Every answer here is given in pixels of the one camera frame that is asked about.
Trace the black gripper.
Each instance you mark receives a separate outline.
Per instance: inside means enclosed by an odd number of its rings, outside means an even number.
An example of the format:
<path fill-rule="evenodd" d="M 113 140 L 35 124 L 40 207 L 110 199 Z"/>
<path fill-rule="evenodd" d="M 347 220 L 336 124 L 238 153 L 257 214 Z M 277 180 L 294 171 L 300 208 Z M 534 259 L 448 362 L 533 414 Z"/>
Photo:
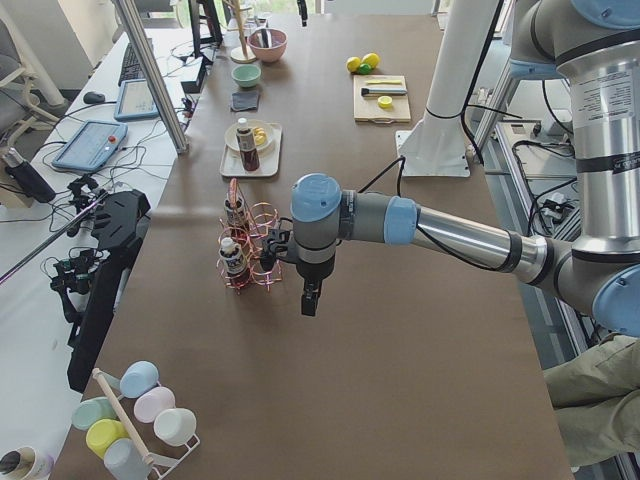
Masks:
<path fill-rule="evenodd" d="M 260 265 L 263 270 L 273 270 L 277 261 L 295 263 L 295 242 L 290 229 L 270 228 L 262 239 Z M 321 281 L 305 280 L 301 295 L 301 313 L 315 316 L 321 296 Z"/>

